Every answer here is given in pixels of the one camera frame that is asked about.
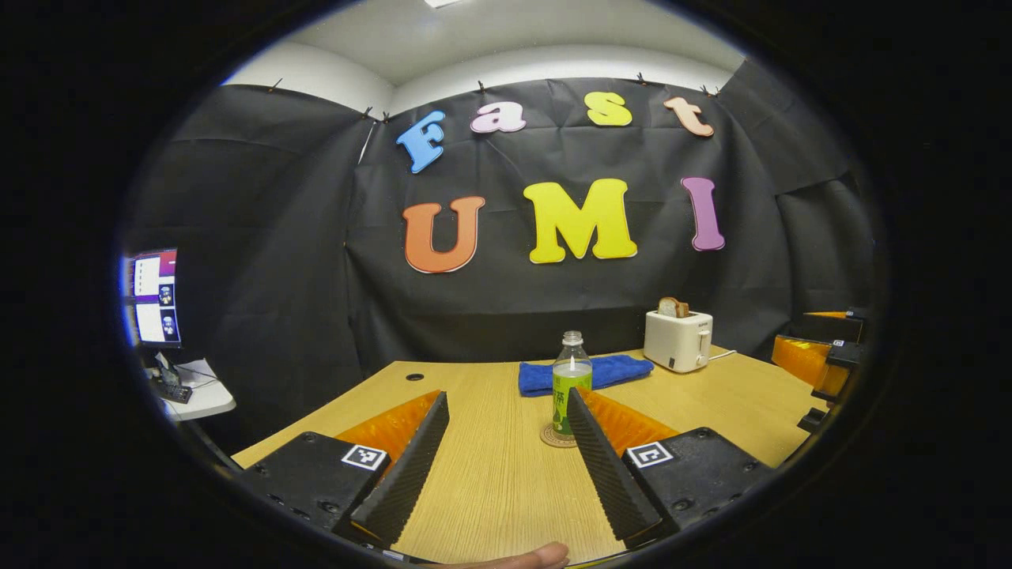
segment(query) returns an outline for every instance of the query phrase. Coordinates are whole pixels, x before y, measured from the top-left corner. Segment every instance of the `ceiling light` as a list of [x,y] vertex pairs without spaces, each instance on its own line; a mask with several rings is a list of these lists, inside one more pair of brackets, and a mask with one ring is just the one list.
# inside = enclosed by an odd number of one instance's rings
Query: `ceiling light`
[[425,0],[425,3],[433,8],[441,8],[443,6],[448,6],[449,4],[455,4],[460,0]]

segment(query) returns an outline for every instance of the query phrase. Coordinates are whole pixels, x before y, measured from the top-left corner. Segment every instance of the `cork coaster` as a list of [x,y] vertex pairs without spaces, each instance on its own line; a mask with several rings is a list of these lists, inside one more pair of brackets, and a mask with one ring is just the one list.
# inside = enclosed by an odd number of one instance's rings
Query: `cork coaster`
[[544,428],[541,429],[541,440],[550,446],[557,446],[559,449],[572,449],[576,446],[575,436],[572,434],[559,434],[552,427],[552,423],[544,425]]

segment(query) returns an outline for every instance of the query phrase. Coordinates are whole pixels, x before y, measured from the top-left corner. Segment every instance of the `blue letter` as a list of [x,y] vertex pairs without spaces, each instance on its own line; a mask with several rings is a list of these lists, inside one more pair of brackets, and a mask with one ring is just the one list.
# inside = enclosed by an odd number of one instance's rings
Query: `blue letter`
[[398,137],[397,144],[403,144],[404,148],[408,149],[408,154],[411,155],[411,173],[421,172],[433,160],[442,155],[442,147],[434,147],[429,144],[429,141],[439,142],[442,140],[442,129],[434,123],[445,117],[445,112],[433,110]]

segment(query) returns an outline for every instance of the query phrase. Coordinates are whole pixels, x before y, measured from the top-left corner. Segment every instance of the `human hand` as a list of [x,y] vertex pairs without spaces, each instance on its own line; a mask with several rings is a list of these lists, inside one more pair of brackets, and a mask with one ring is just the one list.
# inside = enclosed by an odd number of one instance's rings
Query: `human hand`
[[421,564],[432,569],[562,569],[569,565],[569,548],[559,542],[541,546],[523,555],[476,563]]

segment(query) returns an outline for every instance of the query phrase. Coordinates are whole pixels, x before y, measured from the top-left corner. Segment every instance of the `white wall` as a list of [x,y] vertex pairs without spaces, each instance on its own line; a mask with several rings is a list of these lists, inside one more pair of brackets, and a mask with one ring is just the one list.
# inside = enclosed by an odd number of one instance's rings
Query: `white wall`
[[444,97],[486,87],[568,77],[644,79],[698,89],[723,87],[733,72],[680,56],[614,46],[552,46],[476,58],[394,87],[341,56],[282,42],[261,53],[224,85],[273,85],[332,100],[355,110],[371,106],[383,118]]
[[288,89],[332,100],[383,118],[394,86],[364,67],[337,54],[291,42],[266,50],[237,71],[223,85],[267,85],[282,79]]
[[531,48],[477,58],[444,67],[398,86],[388,112],[409,108],[451,95],[475,91],[478,81],[486,87],[568,77],[614,77],[644,79],[712,91],[723,87],[733,72],[695,60],[639,48],[614,46],[552,46]]

